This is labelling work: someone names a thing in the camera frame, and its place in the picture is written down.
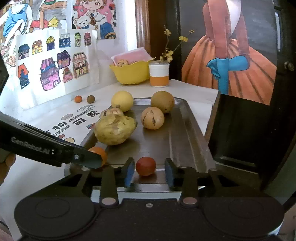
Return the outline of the left hand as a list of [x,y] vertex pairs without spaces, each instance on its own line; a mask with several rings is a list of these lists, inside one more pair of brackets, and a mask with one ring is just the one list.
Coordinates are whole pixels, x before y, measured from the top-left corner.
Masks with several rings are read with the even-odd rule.
[[1,163],[0,167],[0,185],[2,185],[5,181],[5,178],[8,175],[8,172],[13,166],[13,164],[16,161],[16,155],[15,154],[9,154],[6,159]]

